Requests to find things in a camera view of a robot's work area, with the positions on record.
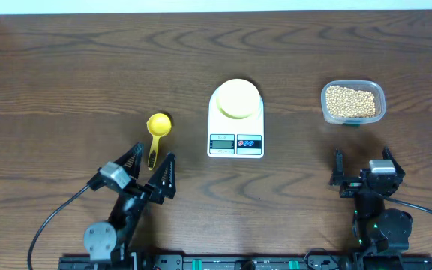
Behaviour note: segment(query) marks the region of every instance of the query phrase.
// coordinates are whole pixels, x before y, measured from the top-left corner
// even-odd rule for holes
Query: kitchen scale
[[[208,156],[262,158],[264,104],[258,89],[245,79],[231,79],[209,100]]]

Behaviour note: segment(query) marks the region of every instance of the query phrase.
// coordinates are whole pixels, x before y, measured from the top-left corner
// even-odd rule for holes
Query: yellow spoon
[[[146,124],[148,125],[149,133],[153,136],[148,158],[148,168],[149,170],[153,170],[156,164],[156,158],[158,157],[159,139],[170,133],[171,120],[163,113],[156,113],[149,118]]]

